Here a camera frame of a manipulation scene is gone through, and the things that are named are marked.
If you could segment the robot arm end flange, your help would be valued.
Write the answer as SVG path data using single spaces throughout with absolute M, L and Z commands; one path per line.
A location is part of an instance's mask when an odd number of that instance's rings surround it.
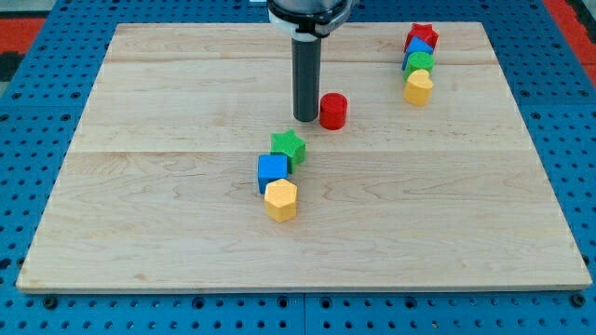
M 359 0 L 267 0 L 269 20 L 293 39 L 310 42 L 347 22 Z

